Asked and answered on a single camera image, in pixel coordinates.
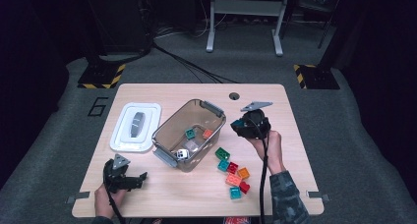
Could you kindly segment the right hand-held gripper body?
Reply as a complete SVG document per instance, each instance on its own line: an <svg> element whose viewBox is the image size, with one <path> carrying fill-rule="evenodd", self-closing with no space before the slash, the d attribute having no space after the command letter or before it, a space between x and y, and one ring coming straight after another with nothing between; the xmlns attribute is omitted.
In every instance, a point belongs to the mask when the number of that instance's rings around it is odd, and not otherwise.
<svg viewBox="0 0 417 224"><path fill-rule="evenodd" d="M253 101L243 107L241 111L243 128L241 136L246 139L265 139L270 131L271 125L263 108L271 106L271 102Z"/></svg>

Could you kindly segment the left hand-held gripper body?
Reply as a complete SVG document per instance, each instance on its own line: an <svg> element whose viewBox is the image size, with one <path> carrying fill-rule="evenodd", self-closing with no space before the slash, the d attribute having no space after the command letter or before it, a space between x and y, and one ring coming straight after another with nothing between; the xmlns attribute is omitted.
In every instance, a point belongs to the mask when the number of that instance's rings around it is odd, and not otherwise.
<svg viewBox="0 0 417 224"><path fill-rule="evenodd" d="M103 183L112 193L119 190L131 190L132 184L138 182L137 177L127 177L126 172L130 160L116 153L113 159L109 159L103 168Z"/></svg>

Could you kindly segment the green toy block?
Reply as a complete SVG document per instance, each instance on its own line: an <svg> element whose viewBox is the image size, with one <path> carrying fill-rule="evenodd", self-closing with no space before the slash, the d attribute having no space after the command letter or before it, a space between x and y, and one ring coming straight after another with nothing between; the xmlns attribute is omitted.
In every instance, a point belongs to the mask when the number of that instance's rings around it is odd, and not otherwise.
<svg viewBox="0 0 417 224"><path fill-rule="evenodd" d="M222 147L219 147L216 151L215 151L215 156L217 158L219 158L220 160L228 160L230 158L230 153L227 152L225 149L223 149Z"/></svg>

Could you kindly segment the white lid with grey handle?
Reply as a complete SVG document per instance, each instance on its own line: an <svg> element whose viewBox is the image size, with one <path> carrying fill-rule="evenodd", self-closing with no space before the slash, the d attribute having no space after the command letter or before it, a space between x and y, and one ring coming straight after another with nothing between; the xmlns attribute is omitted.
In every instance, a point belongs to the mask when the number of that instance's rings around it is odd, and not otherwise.
<svg viewBox="0 0 417 224"><path fill-rule="evenodd" d="M127 103L117 120L110 147L120 152L146 152L159 126L161 106L157 103Z"/></svg>

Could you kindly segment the large salmon toy block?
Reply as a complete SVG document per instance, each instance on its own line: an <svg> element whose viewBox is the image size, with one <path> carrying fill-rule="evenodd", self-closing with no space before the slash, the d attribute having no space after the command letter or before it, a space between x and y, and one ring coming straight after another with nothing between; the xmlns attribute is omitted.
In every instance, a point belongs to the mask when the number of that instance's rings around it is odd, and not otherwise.
<svg viewBox="0 0 417 224"><path fill-rule="evenodd" d="M229 173L225 179L225 183L229 186L239 187L242 182L242 179L235 174Z"/></svg>

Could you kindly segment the clear brown plastic storage box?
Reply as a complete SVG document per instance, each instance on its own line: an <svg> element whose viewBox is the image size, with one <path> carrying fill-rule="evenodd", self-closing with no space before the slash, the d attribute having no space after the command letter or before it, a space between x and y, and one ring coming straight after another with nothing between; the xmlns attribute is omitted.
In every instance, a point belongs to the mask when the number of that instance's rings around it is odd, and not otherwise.
<svg viewBox="0 0 417 224"><path fill-rule="evenodd" d="M191 99L153 133L153 154L170 167L191 172L217 143L225 122L226 116L221 108L208 101ZM194 129L196 136L188 140L185 131L190 128ZM203 138L206 129L212 130L208 139ZM177 150L182 148L190 151L186 160L179 160L176 156Z"/></svg>

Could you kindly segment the person's left hand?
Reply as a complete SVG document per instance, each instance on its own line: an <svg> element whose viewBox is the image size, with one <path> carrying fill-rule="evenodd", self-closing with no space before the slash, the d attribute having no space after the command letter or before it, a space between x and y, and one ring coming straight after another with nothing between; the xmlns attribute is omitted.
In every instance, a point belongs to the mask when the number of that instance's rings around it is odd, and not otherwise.
<svg viewBox="0 0 417 224"><path fill-rule="evenodd" d="M120 208L126 192L126 190L119 190L116 194L111 194L111 197L113 198L117 208ZM115 215L104 185L101 185L94 192L94 209L96 216L102 216L111 219Z"/></svg>

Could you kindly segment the person's right hand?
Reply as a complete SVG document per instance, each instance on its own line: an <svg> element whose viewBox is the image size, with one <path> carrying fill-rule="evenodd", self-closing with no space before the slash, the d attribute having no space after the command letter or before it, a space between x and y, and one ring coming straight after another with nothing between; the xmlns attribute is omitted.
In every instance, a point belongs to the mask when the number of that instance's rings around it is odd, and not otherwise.
<svg viewBox="0 0 417 224"><path fill-rule="evenodd" d="M284 172L281 149L281 134L277 131L270 131L266 140L248 139L259 157L264 160L268 158L267 166L272 175Z"/></svg>

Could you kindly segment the red printed object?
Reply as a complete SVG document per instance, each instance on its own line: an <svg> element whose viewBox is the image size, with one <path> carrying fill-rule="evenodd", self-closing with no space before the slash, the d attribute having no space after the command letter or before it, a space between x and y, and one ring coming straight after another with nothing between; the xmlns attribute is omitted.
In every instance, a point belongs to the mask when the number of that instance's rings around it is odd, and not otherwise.
<svg viewBox="0 0 417 224"><path fill-rule="evenodd" d="M223 224L251 224L250 217L225 217Z"/></svg>

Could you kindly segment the white metal stand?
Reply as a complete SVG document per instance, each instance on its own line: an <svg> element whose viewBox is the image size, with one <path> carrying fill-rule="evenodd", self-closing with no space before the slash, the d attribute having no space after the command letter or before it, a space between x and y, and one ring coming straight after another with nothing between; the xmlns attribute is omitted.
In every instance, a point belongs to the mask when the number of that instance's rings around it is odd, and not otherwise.
<svg viewBox="0 0 417 224"><path fill-rule="evenodd" d="M271 31L275 55L283 56L280 42L280 28L283 22L288 0L259 1L259 0L210 0L209 7L209 32L206 52L211 53L214 47L215 27L214 16L223 15L247 15L277 17L276 28Z"/></svg>

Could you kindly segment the dark cabinet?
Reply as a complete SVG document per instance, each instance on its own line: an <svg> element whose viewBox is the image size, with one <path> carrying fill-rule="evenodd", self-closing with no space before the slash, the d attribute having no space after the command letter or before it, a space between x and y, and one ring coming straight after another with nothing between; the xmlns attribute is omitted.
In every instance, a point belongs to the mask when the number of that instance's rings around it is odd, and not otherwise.
<svg viewBox="0 0 417 224"><path fill-rule="evenodd" d="M88 0L106 54L145 54L149 30L138 0Z"/></svg>

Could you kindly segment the black yellow striped base plate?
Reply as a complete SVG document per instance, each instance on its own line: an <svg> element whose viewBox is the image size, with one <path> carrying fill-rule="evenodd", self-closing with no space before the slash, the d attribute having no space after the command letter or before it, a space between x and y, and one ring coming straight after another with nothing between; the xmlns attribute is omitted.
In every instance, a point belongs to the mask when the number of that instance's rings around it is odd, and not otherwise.
<svg viewBox="0 0 417 224"><path fill-rule="evenodd" d="M114 88L121 79L125 65L89 65L78 80L81 88Z"/></svg>
<svg viewBox="0 0 417 224"><path fill-rule="evenodd" d="M339 89L330 70L322 70L315 65L293 66L298 84L303 89Z"/></svg>

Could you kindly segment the grey table bracket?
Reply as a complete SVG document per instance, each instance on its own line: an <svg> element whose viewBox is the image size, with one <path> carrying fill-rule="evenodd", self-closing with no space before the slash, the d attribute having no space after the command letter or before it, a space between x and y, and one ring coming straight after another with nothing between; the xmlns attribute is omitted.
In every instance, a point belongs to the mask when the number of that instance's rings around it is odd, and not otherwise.
<svg viewBox="0 0 417 224"><path fill-rule="evenodd" d="M319 192L319 191L316 191L316 192L306 191L306 195L308 198L320 198L322 202L330 201L329 195L323 194L322 192Z"/></svg>

